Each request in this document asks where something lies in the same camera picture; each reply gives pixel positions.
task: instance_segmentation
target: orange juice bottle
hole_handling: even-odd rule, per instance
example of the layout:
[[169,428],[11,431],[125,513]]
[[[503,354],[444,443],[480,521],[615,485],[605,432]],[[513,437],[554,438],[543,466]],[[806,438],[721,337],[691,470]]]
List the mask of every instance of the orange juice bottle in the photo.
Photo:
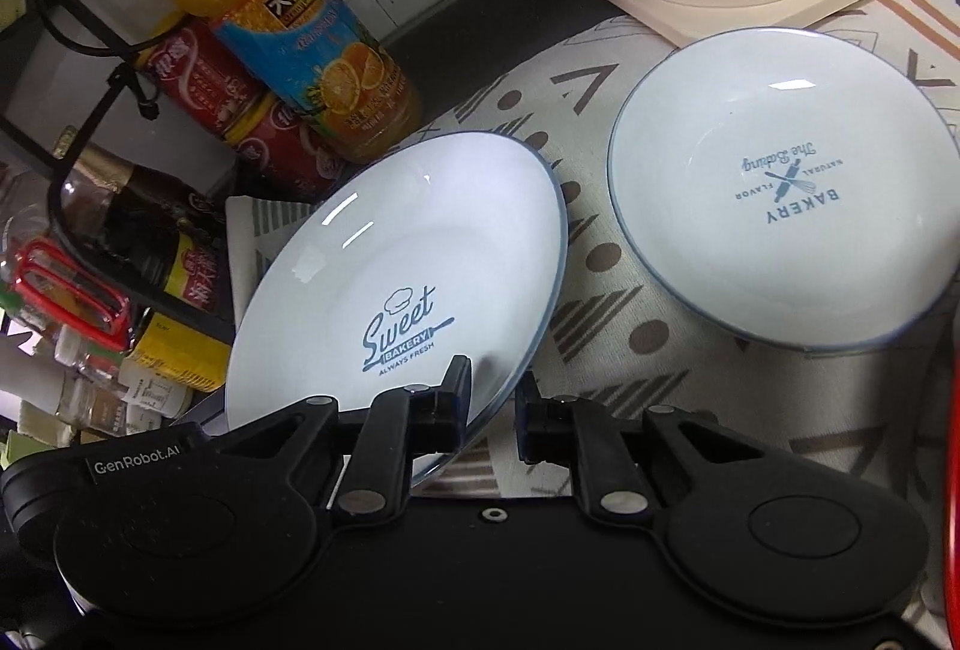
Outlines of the orange juice bottle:
[[174,0],[353,162],[413,132],[413,84],[342,0]]

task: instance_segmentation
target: black wire rack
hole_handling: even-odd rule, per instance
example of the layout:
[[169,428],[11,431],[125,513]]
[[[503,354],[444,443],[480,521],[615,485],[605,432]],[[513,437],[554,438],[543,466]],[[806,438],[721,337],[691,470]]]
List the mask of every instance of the black wire rack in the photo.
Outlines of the black wire rack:
[[[128,42],[123,37],[80,0],[45,1],[48,1],[51,5],[61,6],[105,46],[114,49],[128,47]],[[200,311],[200,309],[194,308],[178,297],[161,290],[160,287],[155,287],[132,271],[131,268],[126,268],[101,250],[90,247],[89,244],[83,242],[71,231],[64,217],[64,206],[61,202],[64,181],[69,176],[85,145],[93,137],[100,122],[104,119],[104,116],[107,116],[110,108],[122,92],[125,90],[133,92],[141,114],[145,118],[155,119],[157,117],[157,105],[153,100],[146,97],[136,70],[133,68],[133,61],[133,55],[121,58],[120,64],[114,68],[107,80],[107,92],[104,97],[101,97],[101,100],[86,117],[83,124],[80,125],[79,132],[61,157],[58,158],[46,148],[43,148],[2,113],[0,113],[0,146],[16,156],[21,162],[27,164],[37,175],[50,181],[50,187],[47,191],[47,208],[51,231],[64,250],[69,252],[80,266],[104,279],[115,290],[130,297],[134,303],[150,307],[157,313],[169,316],[170,319],[179,321],[220,342],[233,343],[236,328],[232,315],[230,315],[230,319],[223,319],[222,316],[208,314],[206,311]],[[224,290],[229,294],[229,285],[224,285]],[[224,303],[226,305],[221,306],[221,310],[232,311],[232,305],[229,305],[229,301]]]

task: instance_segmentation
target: plate with sweet bakery logo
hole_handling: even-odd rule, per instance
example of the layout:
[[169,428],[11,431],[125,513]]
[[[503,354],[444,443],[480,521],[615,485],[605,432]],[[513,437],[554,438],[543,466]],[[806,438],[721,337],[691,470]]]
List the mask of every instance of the plate with sweet bakery logo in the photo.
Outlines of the plate with sweet bakery logo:
[[854,44],[723,33],[637,84],[611,200],[649,271],[738,333],[807,350],[885,343],[960,262],[960,156],[925,95]]
[[[363,409],[440,384],[466,355],[475,438],[544,338],[567,237],[553,172],[519,140],[455,133],[368,167],[257,287],[230,353],[230,428],[309,396]],[[413,482],[447,459],[417,458]]]

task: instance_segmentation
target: black cable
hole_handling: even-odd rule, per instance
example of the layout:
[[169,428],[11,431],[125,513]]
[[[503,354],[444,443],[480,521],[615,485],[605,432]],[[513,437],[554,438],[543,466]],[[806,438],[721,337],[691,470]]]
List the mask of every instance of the black cable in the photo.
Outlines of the black cable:
[[47,32],[50,33],[51,37],[61,44],[64,47],[67,47],[71,52],[77,52],[78,54],[85,54],[86,56],[91,57],[129,57],[135,56],[138,53],[145,52],[146,49],[152,49],[157,44],[162,43],[168,37],[173,35],[179,30],[182,30],[192,22],[192,16],[184,16],[183,19],[172,26],[170,29],[166,30],[164,33],[152,37],[150,40],[144,41],[142,43],[130,44],[129,46],[123,47],[95,47],[95,46],[85,46],[84,44],[77,43],[76,41],[68,38],[64,33],[56,27],[53,23],[53,20],[50,18],[50,15],[47,13],[45,4],[42,0],[32,0],[37,11],[37,15],[40,16],[40,21],[43,23],[44,28]]

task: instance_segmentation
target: red handle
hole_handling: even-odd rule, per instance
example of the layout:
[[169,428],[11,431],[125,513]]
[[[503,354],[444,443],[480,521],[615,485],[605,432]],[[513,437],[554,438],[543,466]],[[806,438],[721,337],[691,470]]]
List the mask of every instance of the red handle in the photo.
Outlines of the red handle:
[[[58,263],[70,271],[70,277],[61,275],[53,268],[43,265],[37,259],[37,255],[45,254],[51,260]],[[16,268],[14,269],[16,277],[13,279],[13,287],[19,295],[32,305],[36,306],[45,314],[53,316],[59,322],[69,325],[85,338],[99,343],[107,349],[122,352],[127,348],[128,334],[131,327],[130,300],[119,292],[115,292],[110,287],[104,285],[92,274],[80,268],[73,258],[67,255],[50,239],[37,238],[28,242],[17,252]],[[50,287],[56,287],[63,290],[75,300],[83,302],[89,309],[94,311],[103,323],[103,327],[97,327],[83,316],[70,311],[61,303],[51,299],[46,290],[40,290],[35,287],[31,281],[30,274],[35,274],[44,279]],[[80,286],[75,279],[80,278],[89,285],[98,290],[103,296],[98,299],[96,295],[88,292]],[[104,303],[107,300],[113,305],[112,308]]]
[[947,627],[960,647],[960,360],[953,359],[952,408],[947,431],[947,506],[944,522],[944,600]]

